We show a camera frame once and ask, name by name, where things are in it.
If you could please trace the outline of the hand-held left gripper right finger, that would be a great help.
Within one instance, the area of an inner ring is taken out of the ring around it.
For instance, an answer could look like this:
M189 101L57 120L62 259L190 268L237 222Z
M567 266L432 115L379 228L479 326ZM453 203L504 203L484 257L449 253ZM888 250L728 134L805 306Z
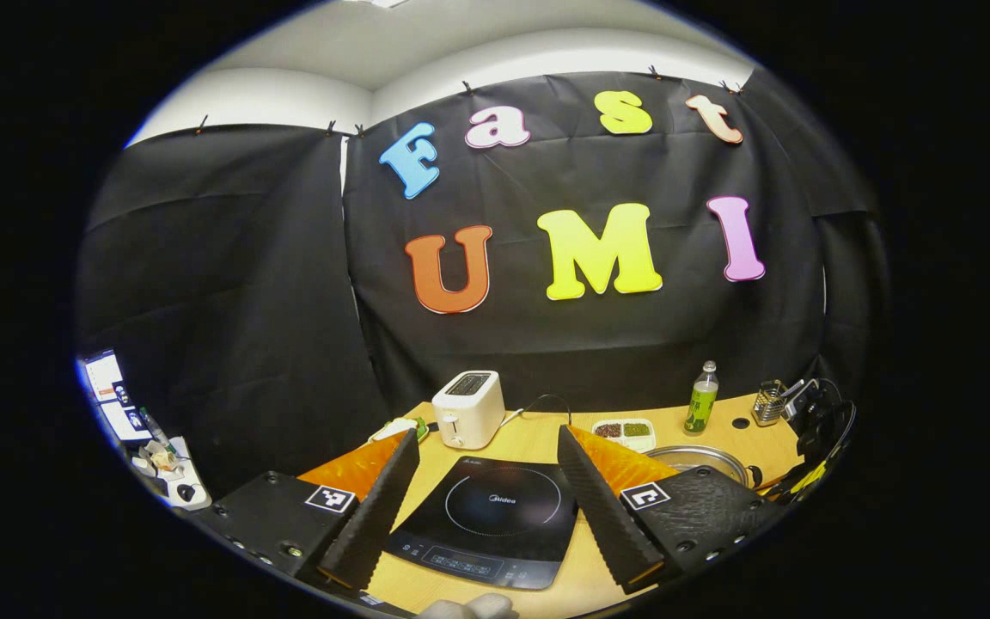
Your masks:
M557 458L625 594L691 579L786 514L785 506L713 467L680 473L574 426L560 428Z

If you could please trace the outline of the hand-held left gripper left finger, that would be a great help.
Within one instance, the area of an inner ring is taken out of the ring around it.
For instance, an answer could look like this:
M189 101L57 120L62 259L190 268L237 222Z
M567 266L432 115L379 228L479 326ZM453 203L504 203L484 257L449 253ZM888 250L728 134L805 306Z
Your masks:
M195 513L217 540L311 585L368 586L418 467L418 432L375 440L302 477L267 471Z

